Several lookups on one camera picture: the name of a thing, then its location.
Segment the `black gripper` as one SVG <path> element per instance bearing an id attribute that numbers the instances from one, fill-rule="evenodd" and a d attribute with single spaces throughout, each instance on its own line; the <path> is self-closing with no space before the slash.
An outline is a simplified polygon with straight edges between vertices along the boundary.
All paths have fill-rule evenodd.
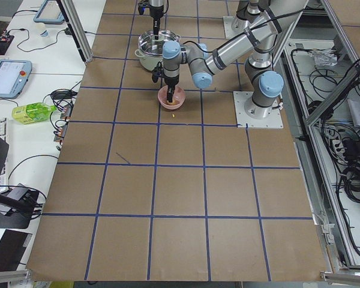
<path id="1" fill-rule="evenodd" d="M 178 77 L 165 77 L 165 83 L 168 86 L 167 90 L 167 103 L 170 104 L 173 101 L 173 90 L 178 84 Z"/>
<path id="2" fill-rule="evenodd" d="M 163 17 L 163 6 L 150 6 L 150 16 L 153 19 L 153 35 L 156 37 L 156 40 L 158 40 L 161 18 Z"/>

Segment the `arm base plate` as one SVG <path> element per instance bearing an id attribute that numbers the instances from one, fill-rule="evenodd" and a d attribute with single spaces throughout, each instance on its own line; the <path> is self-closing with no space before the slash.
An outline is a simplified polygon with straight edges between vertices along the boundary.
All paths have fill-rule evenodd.
<path id="1" fill-rule="evenodd" d="M 277 100 L 274 100 L 272 106 L 262 108 L 252 102 L 252 94 L 251 91 L 233 92 L 237 126 L 257 129 L 284 128 Z"/>
<path id="2" fill-rule="evenodd" d="M 239 19 L 236 16 L 224 16 L 223 24 L 225 39 L 228 40 L 242 33 L 250 22 L 248 20 Z"/>

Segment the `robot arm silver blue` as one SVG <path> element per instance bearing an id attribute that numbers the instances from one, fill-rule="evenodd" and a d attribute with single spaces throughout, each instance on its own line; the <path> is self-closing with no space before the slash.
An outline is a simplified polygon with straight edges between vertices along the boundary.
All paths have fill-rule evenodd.
<path id="1" fill-rule="evenodd" d="M 267 1 L 239 1 L 235 17 L 223 17 L 226 39 L 238 35 L 245 28 L 249 27 L 260 16 L 262 11 L 261 5 L 265 7 L 269 3 Z M 137 9 L 140 15 L 143 15 L 145 10 L 149 10 L 149 15 L 152 18 L 153 39 L 158 40 L 161 18 L 169 9 L 169 1 L 140 1 Z"/>
<path id="2" fill-rule="evenodd" d="M 195 87 L 205 89 L 211 86 L 214 75 L 251 52 L 245 72 L 254 91 L 245 103 L 245 111 L 254 119 L 267 117 L 284 86 L 283 78 L 271 69 L 274 47 L 281 43 L 278 35 L 299 19 L 306 4 L 306 1 L 250 1 L 250 24 L 211 52 L 202 50 L 199 44 L 166 42 L 163 61 L 157 66 L 159 76 L 166 84 L 166 95 L 161 103 L 170 106 L 179 103 L 175 95 L 179 92 L 179 68 L 182 64 L 188 65 Z"/>

